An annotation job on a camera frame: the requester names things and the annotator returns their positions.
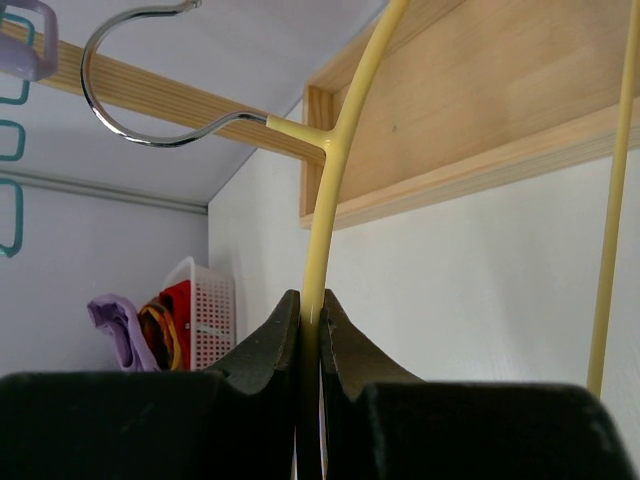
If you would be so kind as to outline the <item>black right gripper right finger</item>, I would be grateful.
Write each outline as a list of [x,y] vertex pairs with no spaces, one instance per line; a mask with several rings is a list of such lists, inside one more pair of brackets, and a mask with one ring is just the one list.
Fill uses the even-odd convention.
[[604,406],[570,384],[425,381],[325,295],[330,479],[633,479]]

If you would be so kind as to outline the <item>yellow plastic hanger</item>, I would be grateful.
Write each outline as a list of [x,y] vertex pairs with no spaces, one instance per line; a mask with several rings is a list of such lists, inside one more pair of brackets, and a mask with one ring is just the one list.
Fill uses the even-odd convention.
[[176,137],[153,137],[117,122],[103,107],[93,82],[93,66],[103,40],[124,24],[145,18],[169,18],[195,8],[192,1],[173,6],[139,7],[119,13],[100,25],[87,41],[80,63],[85,99],[98,120],[127,141],[156,148],[177,148],[193,143],[238,122],[252,122],[276,138],[306,145],[312,154],[303,177],[302,217],[311,229],[302,289],[304,333],[317,330],[326,282],[333,230],[426,206],[466,194],[494,188],[535,175],[611,155],[613,165],[605,219],[604,243],[587,386],[599,392],[604,375],[606,339],[612,301],[620,211],[626,158],[632,132],[633,110],[639,103],[639,5],[630,5],[622,69],[616,98],[601,108],[586,100],[563,95],[562,107],[576,106],[576,118],[565,120],[556,110],[543,114],[539,132],[519,136],[496,147],[482,146],[475,154],[448,160],[441,166],[411,170],[399,179],[386,179],[385,155],[367,154],[364,168],[355,177],[357,192],[344,196],[343,184],[359,122],[375,76],[394,40],[407,43],[444,16],[447,7],[464,1],[392,1],[380,17],[306,84],[305,120],[296,123],[274,115],[227,111],[208,124]]

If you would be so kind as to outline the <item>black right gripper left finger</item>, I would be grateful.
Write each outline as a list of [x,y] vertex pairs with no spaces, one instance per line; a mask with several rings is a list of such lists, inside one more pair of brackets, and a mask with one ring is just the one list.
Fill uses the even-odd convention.
[[196,372],[1,381],[5,479],[288,479],[300,296]]

